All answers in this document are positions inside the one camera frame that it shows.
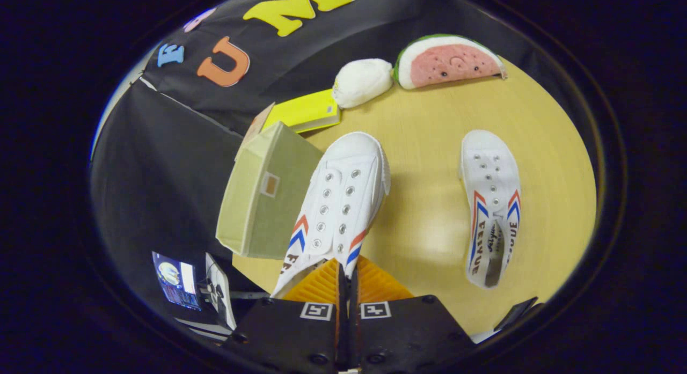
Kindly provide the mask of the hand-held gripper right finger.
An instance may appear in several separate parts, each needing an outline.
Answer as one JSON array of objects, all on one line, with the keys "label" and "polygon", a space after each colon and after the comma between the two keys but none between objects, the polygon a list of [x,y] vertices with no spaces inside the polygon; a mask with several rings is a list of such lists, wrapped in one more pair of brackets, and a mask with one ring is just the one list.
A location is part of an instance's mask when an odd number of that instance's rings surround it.
[{"label": "hand-held gripper right finger", "polygon": [[476,345],[433,294],[416,296],[360,257],[350,286],[349,362],[360,373],[415,373],[462,360]]}]

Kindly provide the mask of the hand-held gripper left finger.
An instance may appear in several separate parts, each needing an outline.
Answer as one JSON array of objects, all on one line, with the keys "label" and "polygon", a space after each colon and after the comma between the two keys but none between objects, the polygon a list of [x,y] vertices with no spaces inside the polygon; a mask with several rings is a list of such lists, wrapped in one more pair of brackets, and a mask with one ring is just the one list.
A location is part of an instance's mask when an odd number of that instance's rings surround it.
[{"label": "hand-held gripper left finger", "polygon": [[282,298],[262,298],[223,343],[275,373],[336,373],[344,365],[344,276],[332,259]]}]

